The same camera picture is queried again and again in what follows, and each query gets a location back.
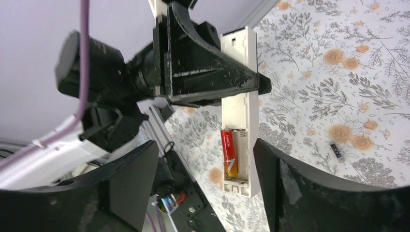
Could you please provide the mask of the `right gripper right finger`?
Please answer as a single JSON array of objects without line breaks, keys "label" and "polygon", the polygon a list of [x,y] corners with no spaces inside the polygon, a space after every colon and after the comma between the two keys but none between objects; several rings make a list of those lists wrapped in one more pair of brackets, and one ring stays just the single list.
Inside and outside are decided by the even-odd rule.
[{"label": "right gripper right finger", "polygon": [[407,232],[410,188],[379,188],[326,173],[257,139],[253,148],[273,232]]}]

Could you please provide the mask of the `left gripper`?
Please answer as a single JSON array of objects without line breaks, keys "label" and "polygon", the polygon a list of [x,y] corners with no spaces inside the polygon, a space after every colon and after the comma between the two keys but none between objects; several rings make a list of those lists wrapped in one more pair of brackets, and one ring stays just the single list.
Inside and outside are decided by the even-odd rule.
[{"label": "left gripper", "polygon": [[258,72],[257,36],[249,27],[218,35],[192,21],[195,0],[152,0],[153,41],[127,64],[141,97],[165,97],[180,106],[219,104],[222,98],[267,94],[268,77]]}]

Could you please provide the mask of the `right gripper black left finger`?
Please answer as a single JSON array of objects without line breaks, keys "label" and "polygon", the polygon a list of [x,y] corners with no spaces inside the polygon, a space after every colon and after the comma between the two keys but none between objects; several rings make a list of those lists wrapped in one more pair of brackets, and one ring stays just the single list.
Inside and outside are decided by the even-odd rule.
[{"label": "right gripper black left finger", "polygon": [[0,192],[3,232],[140,232],[159,148],[148,141],[55,186]]}]

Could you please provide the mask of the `white remote control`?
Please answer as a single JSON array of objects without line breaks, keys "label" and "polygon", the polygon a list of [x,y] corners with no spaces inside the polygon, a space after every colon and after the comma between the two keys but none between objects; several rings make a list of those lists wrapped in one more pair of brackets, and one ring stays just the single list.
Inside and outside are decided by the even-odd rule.
[{"label": "white remote control", "polygon": [[[245,26],[221,36],[221,50],[252,71],[257,69],[257,34]],[[222,129],[232,129],[238,160],[238,177],[229,180],[223,171],[223,192],[251,198],[260,192],[253,147],[259,137],[258,93],[247,92],[222,99]]]}]

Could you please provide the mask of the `red black battery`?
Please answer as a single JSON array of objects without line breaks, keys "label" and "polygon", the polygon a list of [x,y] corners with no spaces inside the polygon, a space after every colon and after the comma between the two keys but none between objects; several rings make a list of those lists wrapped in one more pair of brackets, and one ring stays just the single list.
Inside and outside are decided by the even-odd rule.
[{"label": "red black battery", "polygon": [[335,143],[331,143],[331,144],[330,144],[330,147],[331,147],[331,149],[332,149],[334,155],[336,156],[337,160],[338,160],[340,163],[343,163],[343,162],[344,162],[344,158],[343,158],[342,154],[340,153],[340,151],[339,151],[337,145],[336,145]]}]

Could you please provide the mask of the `red orange battery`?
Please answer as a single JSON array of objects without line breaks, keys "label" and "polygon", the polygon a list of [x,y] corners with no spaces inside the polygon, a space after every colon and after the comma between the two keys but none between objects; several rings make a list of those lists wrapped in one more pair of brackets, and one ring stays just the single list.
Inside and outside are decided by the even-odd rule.
[{"label": "red orange battery", "polygon": [[224,172],[229,180],[238,177],[238,160],[234,144],[234,135],[232,129],[223,129],[220,131],[222,150],[223,150],[223,161],[224,161]]}]

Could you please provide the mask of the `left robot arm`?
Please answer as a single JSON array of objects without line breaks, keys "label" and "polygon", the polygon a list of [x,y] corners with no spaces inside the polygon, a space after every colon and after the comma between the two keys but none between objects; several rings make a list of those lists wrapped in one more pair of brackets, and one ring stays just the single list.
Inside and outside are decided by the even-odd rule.
[{"label": "left robot arm", "polygon": [[218,106],[243,93],[271,91],[251,63],[256,35],[248,27],[218,35],[191,20],[194,0],[152,0],[153,41],[125,62],[122,53],[88,33],[89,2],[81,29],[72,31],[55,67],[58,91],[80,100],[76,113],[47,136],[0,162],[2,189],[49,185],[82,163],[133,140],[148,120],[138,102],[163,97],[184,107]]}]

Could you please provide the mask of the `floral table mat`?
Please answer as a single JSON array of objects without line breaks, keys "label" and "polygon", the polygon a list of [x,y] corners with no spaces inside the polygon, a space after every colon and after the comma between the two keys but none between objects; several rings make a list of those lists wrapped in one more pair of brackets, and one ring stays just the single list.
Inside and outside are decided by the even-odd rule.
[{"label": "floral table mat", "polygon": [[409,1],[281,0],[255,31],[272,81],[259,97],[264,140],[351,181],[410,183]]}]

